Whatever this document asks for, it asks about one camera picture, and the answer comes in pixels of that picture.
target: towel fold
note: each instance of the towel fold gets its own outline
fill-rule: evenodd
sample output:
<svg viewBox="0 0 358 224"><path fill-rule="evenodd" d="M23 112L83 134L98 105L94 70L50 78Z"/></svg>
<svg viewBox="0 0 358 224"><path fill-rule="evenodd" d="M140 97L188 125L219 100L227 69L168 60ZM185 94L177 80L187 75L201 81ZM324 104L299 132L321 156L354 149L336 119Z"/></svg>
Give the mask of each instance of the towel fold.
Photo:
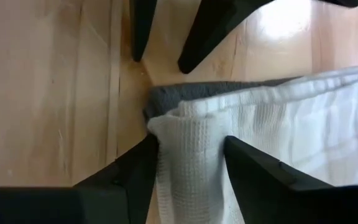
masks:
<svg viewBox="0 0 358 224"><path fill-rule="evenodd" d="M197 100L258 86L276 86L292 79L294 78L264 82L204 82L156 86L150 90L149 101L144 109L144 117L148 121L150 118L164 115L176 108L179 102L183 100Z"/></svg>
<svg viewBox="0 0 358 224"><path fill-rule="evenodd" d="M329 184L358 184L358 67L182 101L148 128L160 141L162 223L243 223L227 135Z"/></svg>

